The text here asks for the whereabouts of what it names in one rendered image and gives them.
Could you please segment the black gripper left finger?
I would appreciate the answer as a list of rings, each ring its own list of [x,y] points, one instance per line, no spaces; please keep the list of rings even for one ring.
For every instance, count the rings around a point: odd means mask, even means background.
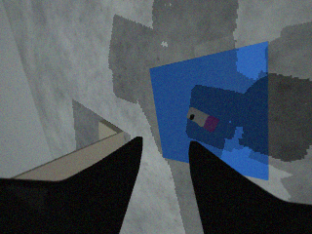
[[[0,178],[0,229],[119,234],[137,180],[143,137],[59,181]]]

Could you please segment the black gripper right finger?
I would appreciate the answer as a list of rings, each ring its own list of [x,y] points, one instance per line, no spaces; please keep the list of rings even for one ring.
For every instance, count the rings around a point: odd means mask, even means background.
[[[204,234],[312,234],[312,205],[277,198],[198,141],[188,156]]]

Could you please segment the blue flat square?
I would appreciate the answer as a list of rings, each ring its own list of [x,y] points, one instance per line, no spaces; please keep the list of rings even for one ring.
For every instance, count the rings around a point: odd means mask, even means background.
[[[243,176],[268,180],[268,41],[149,68],[163,158],[198,141]],[[211,133],[190,107],[219,119]]]

